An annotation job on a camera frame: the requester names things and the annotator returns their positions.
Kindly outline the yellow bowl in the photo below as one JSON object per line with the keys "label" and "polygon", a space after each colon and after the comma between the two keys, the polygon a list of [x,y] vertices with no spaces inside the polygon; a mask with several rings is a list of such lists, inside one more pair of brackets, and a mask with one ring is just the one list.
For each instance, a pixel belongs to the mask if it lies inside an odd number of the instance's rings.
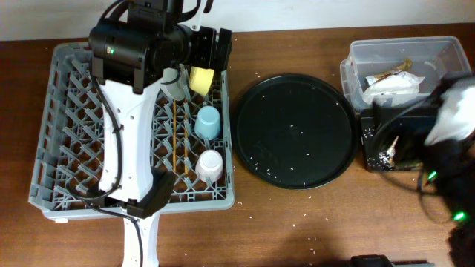
{"label": "yellow bowl", "polygon": [[189,76],[189,88],[195,93],[205,96],[208,94],[214,78],[214,70],[193,66]]}

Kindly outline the grey round plate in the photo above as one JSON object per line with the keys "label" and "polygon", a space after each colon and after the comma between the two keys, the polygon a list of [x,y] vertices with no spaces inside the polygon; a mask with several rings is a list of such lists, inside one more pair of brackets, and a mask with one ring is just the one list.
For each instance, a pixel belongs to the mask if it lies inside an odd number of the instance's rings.
{"label": "grey round plate", "polygon": [[180,64],[179,69],[166,68],[160,82],[161,91],[176,101],[185,99],[185,92],[189,88],[189,73],[185,66]]}

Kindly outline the wooden chopstick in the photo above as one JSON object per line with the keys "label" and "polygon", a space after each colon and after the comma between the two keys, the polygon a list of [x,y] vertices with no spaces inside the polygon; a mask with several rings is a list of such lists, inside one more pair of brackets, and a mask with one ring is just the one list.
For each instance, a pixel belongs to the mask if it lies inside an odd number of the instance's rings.
{"label": "wooden chopstick", "polygon": [[187,128],[186,128],[186,123],[188,122],[188,115],[186,113],[186,106],[187,106],[187,101],[185,100],[183,102],[183,114],[184,114],[184,166],[185,166],[185,169],[184,169],[184,173],[185,174],[188,174],[189,172],[189,167],[187,166],[187,163],[186,163],[186,160],[188,159],[188,148],[186,146],[186,142],[188,141],[188,131],[187,131]]}
{"label": "wooden chopstick", "polygon": [[173,152],[172,152],[172,171],[176,172],[177,165],[177,103],[176,100],[173,101]]}

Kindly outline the light blue plastic cup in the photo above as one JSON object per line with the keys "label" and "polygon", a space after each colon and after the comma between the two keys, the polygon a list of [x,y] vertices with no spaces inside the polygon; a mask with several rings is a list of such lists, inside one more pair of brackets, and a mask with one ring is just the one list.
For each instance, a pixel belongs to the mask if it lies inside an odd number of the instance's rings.
{"label": "light blue plastic cup", "polygon": [[209,141],[216,139],[220,128],[220,113],[217,108],[204,106],[198,111],[194,132],[199,138]]}

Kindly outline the pink plastic cup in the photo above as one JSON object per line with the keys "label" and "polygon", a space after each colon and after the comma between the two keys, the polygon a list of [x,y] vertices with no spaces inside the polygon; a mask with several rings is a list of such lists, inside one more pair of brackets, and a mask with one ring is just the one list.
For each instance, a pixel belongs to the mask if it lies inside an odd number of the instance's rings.
{"label": "pink plastic cup", "polygon": [[206,150],[200,155],[195,173],[197,178],[206,181],[210,180],[211,182],[217,182],[223,174],[223,158],[215,150]]}

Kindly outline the gold snack wrapper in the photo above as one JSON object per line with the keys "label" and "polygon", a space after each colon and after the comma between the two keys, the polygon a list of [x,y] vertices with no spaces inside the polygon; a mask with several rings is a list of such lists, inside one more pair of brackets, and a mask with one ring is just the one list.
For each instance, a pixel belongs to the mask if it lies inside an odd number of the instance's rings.
{"label": "gold snack wrapper", "polygon": [[373,85],[374,83],[380,82],[383,79],[386,79],[389,76],[396,75],[403,71],[408,71],[412,68],[413,62],[410,59],[405,59],[403,63],[394,67],[390,70],[386,70],[382,73],[377,73],[372,76],[367,76],[366,81],[368,85]]}

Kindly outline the white napkin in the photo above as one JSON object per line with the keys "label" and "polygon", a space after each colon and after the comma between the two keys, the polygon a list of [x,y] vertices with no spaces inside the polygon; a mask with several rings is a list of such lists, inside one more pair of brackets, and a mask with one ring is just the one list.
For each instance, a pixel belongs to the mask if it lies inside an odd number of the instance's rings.
{"label": "white napkin", "polygon": [[368,105],[374,101],[392,105],[412,102],[419,97],[420,84],[424,80],[424,76],[416,76],[407,71],[385,76],[367,76],[368,87],[364,90],[362,99]]}

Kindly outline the food scraps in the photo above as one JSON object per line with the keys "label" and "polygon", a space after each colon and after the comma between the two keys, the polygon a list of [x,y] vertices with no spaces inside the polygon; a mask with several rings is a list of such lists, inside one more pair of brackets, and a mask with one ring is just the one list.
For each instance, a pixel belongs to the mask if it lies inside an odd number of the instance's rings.
{"label": "food scraps", "polygon": [[385,172],[394,169],[394,156],[399,136],[375,140],[376,130],[368,128],[363,135],[364,161],[368,171]]}

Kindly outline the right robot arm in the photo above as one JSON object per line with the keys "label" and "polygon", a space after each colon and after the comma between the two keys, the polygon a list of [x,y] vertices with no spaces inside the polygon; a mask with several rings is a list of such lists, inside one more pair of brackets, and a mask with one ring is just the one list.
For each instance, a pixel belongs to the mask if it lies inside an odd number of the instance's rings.
{"label": "right robot arm", "polygon": [[359,114],[367,170],[415,193],[441,198],[456,223],[448,244],[455,266],[474,265],[474,72],[443,76],[435,89],[396,108]]}

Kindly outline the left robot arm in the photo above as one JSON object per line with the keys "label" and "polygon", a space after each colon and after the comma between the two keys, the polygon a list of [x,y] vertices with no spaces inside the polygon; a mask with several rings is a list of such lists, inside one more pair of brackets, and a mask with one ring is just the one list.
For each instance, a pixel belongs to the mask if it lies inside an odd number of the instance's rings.
{"label": "left robot arm", "polygon": [[183,78],[188,65],[223,71],[232,33],[204,27],[212,8],[198,1],[113,2],[90,31],[91,83],[102,103],[104,167],[84,202],[108,213],[118,205],[123,218],[124,266],[157,266],[160,210],[171,198],[174,176],[151,165],[154,109],[159,92]]}

